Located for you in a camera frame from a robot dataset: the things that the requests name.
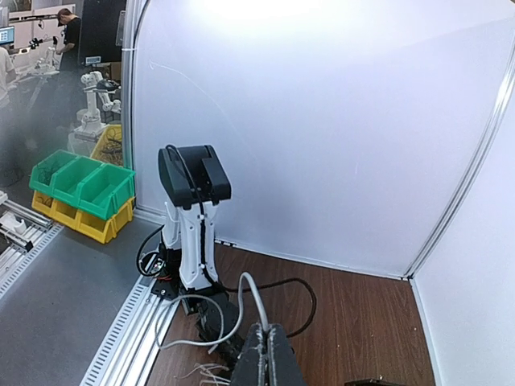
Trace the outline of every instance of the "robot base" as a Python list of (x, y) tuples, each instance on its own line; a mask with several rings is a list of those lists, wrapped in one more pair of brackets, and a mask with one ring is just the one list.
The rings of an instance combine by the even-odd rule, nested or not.
[[(179, 267), (181, 262), (181, 250), (166, 250), (163, 244), (159, 246), (159, 254), (166, 262), (166, 272), (161, 275), (162, 280), (157, 280), (152, 288), (152, 293), (167, 300), (173, 300), (179, 295), (195, 294), (203, 295), (215, 301), (224, 315), (223, 335), (228, 334), (236, 325), (238, 308), (229, 301), (229, 295), (220, 287), (209, 287), (202, 290), (186, 290), (181, 283)], [(212, 342), (220, 338), (220, 313), (218, 309), (205, 300), (182, 301), (186, 315), (198, 313), (196, 327), (199, 337), (205, 342)], [(216, 352), (227, 363), (228, 368), (234, 368), (238, 361), (245, 340), (238, 334), (218, 345)]]

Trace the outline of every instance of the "glass partition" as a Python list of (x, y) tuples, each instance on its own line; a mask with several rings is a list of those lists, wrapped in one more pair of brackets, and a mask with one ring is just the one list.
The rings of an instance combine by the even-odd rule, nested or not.
[(47, 216), (57, 193), (79, 207), (99, 166), (123, 166), (120, 10), (66, 2), (0, 2), (0, 191)]

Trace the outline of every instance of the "gray cable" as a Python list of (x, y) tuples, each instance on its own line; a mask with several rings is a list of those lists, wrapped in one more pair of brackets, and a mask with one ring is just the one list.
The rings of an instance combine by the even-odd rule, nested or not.
[(173, 346), (176, 346), (178, 344), (188, 344), (188, 345), (197, 346), (197, 347), (209, 347), (209, 346), (216, 346), (216, 345), (218, 345), (220, 343), (223, 343), (226, 340), (230, 339), (234, 334), (237, 333), (237, 331), (241, 327), (241, 323), (243, 322), (243, 279), (245, 279), (249, 283), (249, 287), (250, 287), (250, 290), (252, 291), (252, 295), (254, 297), (254, 301), (256, 302), (257, 312), (259, 313), (259, 318), (261, 319), (262, 329), (265, 332), (269, 331), (270, 330), (270, 325), (268, 323), (268, 317), (266, 316), (265, 306), (263, 305), (263, 301), (261, 299), (261, 296), (259, 295), (259, 291), (258, 291), (258, 288), (256, 286), (256, 283), (254, 282), (254, 279), (252, 278), (252, 276), (250, 276), (249, 273), (244, 272), (240, 276), (240, 284), (238, 286), (238, 307), (240, 308), (240, 313), (238, 315), (238, 320), (236, 322), (236, 325), (231, 330), (231, 332), (229, 332), (225, 337), (221, 336), (223, 334), (223, 332), (224, 332), (224, 327), (223, 327), (224, 317), (223, 317), (222, 310), (221, 310), (220, 306), (218, 306), (218, 304), (216, 302), (214, 302), (212, 299), (205, 298), (205, 299), (208, 299), (210, 302), (213, 302), (214, 304), (216, 304), (216, 306), (217, 306), (217, 308), (218, 308), (218, 310), (220, 312), (220, 316), (221, 316), (221, 320), (222, 320), (222, 328), (221, 328), (220, 338), (218, 340), (215, 340), (214, 342), (195, 342), (195, 341), (191, 341), (191, 340), (181, 339), (181, 340), (176, 340), (174, 342), (168, 343), (167, 345), (162, 345), (161, 346), (159, 344), (159, 341), (158, 341), (158, 327), (157, 327), (157, 324), (159, 323), (159, 319), (163, 316), (163, 311), (169, 310), (172, 307), (173, 304), (181, 301), (184, 298), (192, 298), (192, 297), (204, 298), (204, 297), (201, 297), (200, 295), (184, 295), (184, 296), (179, 296), (178, 298), (175, 298), (172, 301), (172, 303), (167, 308), (165, 308), (161, 312), (161, 314), (159, 315), (158, 321), (156, 322), (156, 325), (155, 325), (155, 333), (156, 333), (155, 334), (155, 343), (157, 344), (157, 346), (161, 350), (166, 350), (166, 349), (168, 349), (170, 347), (173, 347)]
[(215, 302), (211, 298), (208, 298), (207, 296), (202, 296), (202, 295), (193, 295), (192, 294), (192, 295), (178, 296), (177, 298), (172, 300), (171, 303), (167, 307), (163, 308), (163, 310), (159, 313), (158, 320), (154, 326), (154, 332), (155, 332), (154, 341), (155, 341), (155, 344), (157, 345), (157, 347), (159, 347), (161, 350), (166, 350), (167, 348), (175, 346), (176, 344), (181, 344), (181, 342), (182, 342), (179, 340), (179, 341), (175, 341), (172, 343), (168, 343), (166, 345), (161, 345), (159, 343), (159, 335), (161, 334), (161, 329), (158, 330), (158, 325), (159, 325), (159, 321), (161, 320), (161, 318), (164, 321), (163, 316), (165, 315), (165, 313), (168, 314), (168, 312), (170, 312), (170, 309), (173, 307), (174, 304), (176, 304), (177, 302), (186, 300), (186, 299), (201, 299), (201, 300), (211, 302), (216, 307), (216, 309), (218, 310), (218, 313), (220, 314), (220, 339), (222, 338), (222, 336), (224, 336), (224, 312), (222, 311), (220, 305), (217, 302)]

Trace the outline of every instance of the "green storage bin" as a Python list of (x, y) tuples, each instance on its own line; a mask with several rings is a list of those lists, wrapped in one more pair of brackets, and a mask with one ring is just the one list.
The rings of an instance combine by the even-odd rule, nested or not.
[(80, 187), (79, 209), (108, 220), (134, 197), (132, 170), (105, 164), (90, 175)]
[(102, 166), (102, 162), (79, 157), (56, 173), (52, 182), (52, 196), (73, 207), (80, 206), (80, 186)]
[(56, 173), (77, 158), (78, 156), (75, 154), (64, 150), (57, 150), (50, 157), (45, 158), (32, 168), (29, 186), (34, 191), (40, 191), (45, 195), (52, 196), (52, 182)]

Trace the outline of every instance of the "white cable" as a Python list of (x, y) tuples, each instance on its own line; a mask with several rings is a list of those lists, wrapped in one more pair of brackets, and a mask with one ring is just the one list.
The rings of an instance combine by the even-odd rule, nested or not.
[(174, 378), (176, 378), (177, 380), (185, 380), (186, 378), (192, 376), (192, 374), (194, 374), (195, 372), (197, 372), (201, 369), (206, 369), (209, 371), (216, 370), (216, 369), (222, 369), (222, 370), (226, 370), (226, 371), (229, 370), (228, 367), (218, 364), (218, 363), (206, 363), (206, 364), (195, 363), (193, 370), (191, 370), (188, 374), (186, 374), (185, 376), (174, 376)]
[[(241, 323), (243, 322), (243, 279), (245, 279), (249, 283), (250, 290), (252, 291), (252, 295), (254, 296), (254, 301), (256, 302), (257, 312), (259, 313), (259, 317), (261, 319), (262, 329), (265, 332), (267, 332), (270, 329), (270, 325), (268, 323), (268, 317), (266, 316), (265, 306), (263, 306), (263, 301), (261, 299), (261, 296), (259, 296), (259, 291), (258, 291), (258, 288), (256, 287), (256, 283), (254, 282), (254, 279), (252, 278), (252, 276), (250, 276), (249, 273), (244, 272), (240, 276), (240, 284), (238, 286), (238, 307), (240, 308), (240, 313), (238, 315), (238, 320), (236, 322), (236, 325), (231, 330), (231, 332), (229, 332), (225, 337), (223, 337), (223, 338), (220, 337), (220, 339), (215, 340), (214, 342), (195, 342), (195, 341), (191, 341), (191, 340), (181, 339), (181, 340), (176, 340), (174, 342), (171, 342), (171, 343), (161, 346), (159, 344), (159, 341), (157, 340), (157, 323), (159, 323), (159, 319), (161, 318), (161, 316), (163, 316), (163, 312), (162, 312), (159, 315), (158, 321), (156, 322), (156, 325), (155, 325), (155, 329), (156, 329), (155, 342), (156, 342), (157, 346), (161, 350), (166, 350), (166, 349), (176, 346), (178, 344), (189, 344), (191, 346), (197, 346), (197, 347), (209, 347), (209, 346), (216, 346), (217, 344), (223, 343), (226, 340), (230, 339), (234, 334), (237, 333), (237, 331), (241, 327)], [(184, 295), (184, 297), (175, 298), (172, 301), (172, 303), (164, 310), (170, 309), (173, 304), (182, 300), (182, 298), (187, 298), (187, 295)]]
[(216, 386), (221, 386), (221, 385), (229, 386), (230, 385), (228, 382), (217, 382), (215, 380), (201, 380), (199, 385), (202, 386), (203, 384), (215, 384)]
[[(192, 294), (192, 295), (178, 296), (177, 298), (172, 300), (171, 303), (167, 307), (163, 308), (163, 310), (159, 313), (157, 322), (154, 325), (154, 332), (155, 332), (154, 341), (155, 341), (155, 344), (157, 345), (157, 347), (159, 347), (161, 350), (170, 348), (170, 347), (175, 346), (176, 344), (180, 344), (182, 342), (182, 341), (175, 341), (172, 343), (168, 343), (167, 345), (161, 346), (161, 344), (159, 343), (159, 335), (161, 334), (161, 330), (160, 329), (158, 330), (158, 325), (159, 325), (159, 321), (161, 320), (161, 318), (166, 317), (165, 315), (168, 314), (168, 312), (170, 311), (170, 309), (172, 308), (172, 306), (174, 304), (176, 304), (177, 302), (186, 300), (186, 299), (201, 299), (201, 300), (211, 302), (216, 307), (216, 309), (218, 310), (218, 313), (220, 314), (220, 339), (222, 339), (222, 336), (224, 335), (224, 311), (222, 311), (220, 305), (217, 302), (215, 302), (211, 298), (208, 298), (207, 296), (202, 296), (202, 295), (193, 295)], [(207, 345), (203, 345), (203, 346), (216, 346), (217, 344), (218, 343), (207, 344)]]
[(222, 378), (221, 376), (215, 376), (211, 370), (214, 370), (214, 368), (206, 368), (205, 366), (203, 365), (200, 365), (200, 368), (202, 369), (202, 372), (200, 372), (200, 374), (202, 376), (208, 376), (208, 377), (211, 377), (212, 380), (214, 380), (215, 382), (217, 382), (217, 384), (229, 384), (230, 383), (230, 380), (227, 380), (225, 378)]

